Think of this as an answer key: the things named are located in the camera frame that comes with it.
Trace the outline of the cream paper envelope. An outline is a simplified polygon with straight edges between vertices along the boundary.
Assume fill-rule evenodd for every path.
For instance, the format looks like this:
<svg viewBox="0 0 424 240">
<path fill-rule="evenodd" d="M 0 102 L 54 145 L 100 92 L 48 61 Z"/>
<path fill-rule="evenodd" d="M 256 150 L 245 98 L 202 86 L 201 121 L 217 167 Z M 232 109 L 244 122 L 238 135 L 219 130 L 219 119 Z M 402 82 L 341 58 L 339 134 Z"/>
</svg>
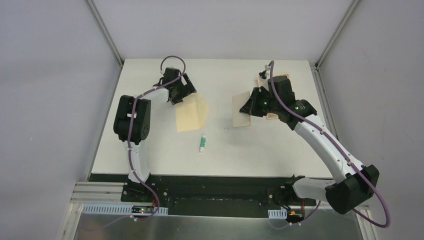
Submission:
<svg viewBox="0 0 424 240">
<path fill-rule="evenodd" d="M 198 130 L 204 127 L 208 105 L 199 93 L 192 93 L 175 107 L 177 132 Z"/>
</svg>

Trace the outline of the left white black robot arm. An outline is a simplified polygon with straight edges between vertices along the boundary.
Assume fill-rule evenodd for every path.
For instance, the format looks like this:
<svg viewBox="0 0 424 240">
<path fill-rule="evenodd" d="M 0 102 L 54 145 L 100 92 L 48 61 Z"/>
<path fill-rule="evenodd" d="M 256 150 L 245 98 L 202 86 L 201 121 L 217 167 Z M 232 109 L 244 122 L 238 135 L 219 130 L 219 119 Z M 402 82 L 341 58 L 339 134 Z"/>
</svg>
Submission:
<svg viewBox="0 0 424 240">
<path fill-rule="evenodd" d="M 169 117 L 171 110 L 180 107 L 184 99 L 196 93 L 184 71 L 167 67 L 152 89 L 138 97 L 122 95 L 119 99 L 113 131 L 123 143 L 128 161 L 128 191 L 140 202 L 152 198 L 153 189 L 146 185 L 151 175 L 146 154 L 146 140 L 153 117 Z"/>
</svg>

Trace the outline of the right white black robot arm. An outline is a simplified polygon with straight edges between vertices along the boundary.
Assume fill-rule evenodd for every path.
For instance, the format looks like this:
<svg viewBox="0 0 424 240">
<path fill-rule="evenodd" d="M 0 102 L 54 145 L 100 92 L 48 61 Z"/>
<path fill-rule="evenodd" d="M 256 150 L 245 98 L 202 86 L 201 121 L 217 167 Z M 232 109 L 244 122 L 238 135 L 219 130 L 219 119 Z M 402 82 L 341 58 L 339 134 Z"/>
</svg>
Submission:
<svg viewBox="0 0 424 240">
<path fill-rule="evenodd" d="M 345 214 L 374 196 L 380 173 L 374 165 L 365 166 L 351 156 L 327 131 L 316 109 L 305 99 L 296 99 L 291 81 L 277 75 L 268 87 L 255 87 L 239 112 L 255 117 L 275 114 L 301 136 L 324 162 L 332 179 L 293 177 L 284 184 L 283 205 L 296 205 L 303 199 L 324 201 L 339 214 Z"/>
</svg>

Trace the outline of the green white glue stick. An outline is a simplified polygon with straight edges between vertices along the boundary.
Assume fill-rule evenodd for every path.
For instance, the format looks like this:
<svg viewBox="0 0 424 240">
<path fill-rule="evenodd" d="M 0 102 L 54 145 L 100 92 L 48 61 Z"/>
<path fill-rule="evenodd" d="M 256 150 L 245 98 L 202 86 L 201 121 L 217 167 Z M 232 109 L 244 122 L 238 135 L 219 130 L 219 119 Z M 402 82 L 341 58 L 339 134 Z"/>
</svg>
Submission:
<svg viewBox="0 0 424 240">
<path fill-rule="evenodd" d="M 205 152 L 206 140 L 207 140 L 207 137 L 206 135 L 203 134 L 201 136 L 200 143 L 199 143 L 199 153 Z"/>
</svg>

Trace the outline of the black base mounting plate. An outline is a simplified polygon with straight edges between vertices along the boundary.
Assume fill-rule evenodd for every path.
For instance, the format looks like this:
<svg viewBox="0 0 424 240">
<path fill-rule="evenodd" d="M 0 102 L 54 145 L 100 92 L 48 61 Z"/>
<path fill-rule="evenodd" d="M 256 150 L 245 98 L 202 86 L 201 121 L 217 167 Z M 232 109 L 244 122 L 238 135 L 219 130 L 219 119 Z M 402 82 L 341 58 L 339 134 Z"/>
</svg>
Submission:
<svg viewBox="0 0 424 240">
<path fill-rule="evenodd" d="M 269 210 L 313 207 L 290 193 L 292 177 L 152 175 L 147 186 L 128 180 L 122 202 L 155 203 L 169 215 L 266 218 Z"/>
</svg>

